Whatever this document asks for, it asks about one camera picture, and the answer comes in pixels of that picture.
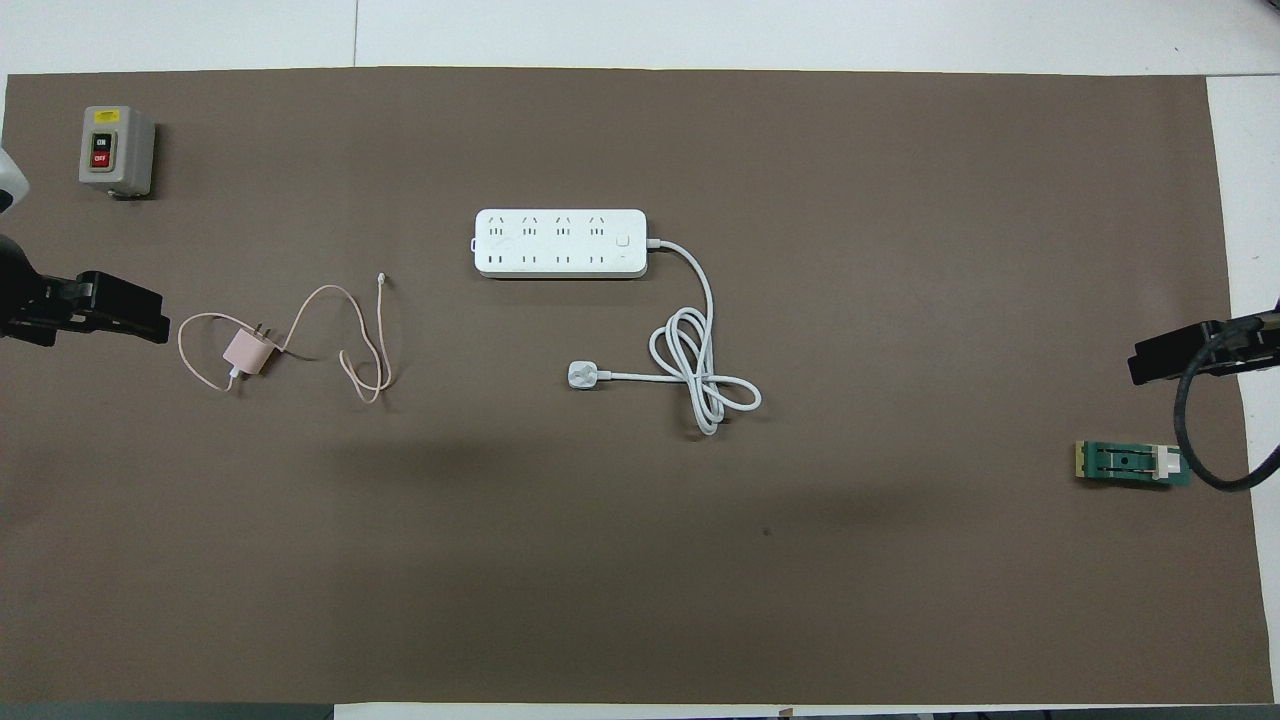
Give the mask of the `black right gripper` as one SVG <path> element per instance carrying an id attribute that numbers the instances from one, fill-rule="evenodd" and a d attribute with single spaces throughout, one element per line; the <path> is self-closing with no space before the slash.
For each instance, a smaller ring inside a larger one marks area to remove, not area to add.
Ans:
<path id="1" fill-rule="evenodd" d="M 1134 345 L 1126 360 L 1130 380 L 1144 386 L 1176 379 L 1210 341 L 1234 325 L 1247 324 L 1210 355 L 1208 374 L 1233 375 L 1279 365 L 1279 310 L 1271 309 L 1228 322 L 1198 322 Z"/>

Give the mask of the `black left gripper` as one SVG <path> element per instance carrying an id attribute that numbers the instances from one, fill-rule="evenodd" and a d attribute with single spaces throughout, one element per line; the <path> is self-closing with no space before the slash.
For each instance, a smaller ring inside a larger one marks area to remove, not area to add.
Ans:
<path id="1" fill-rule="evenodd" d="M 106 272 L 73 279 L 42 275 L 14 240 L 1 237 L 1 336 L 52 347 L 76 314 L 77 332 L 128 334 L 155 345 L 170 337 L 164 297 Z"/>

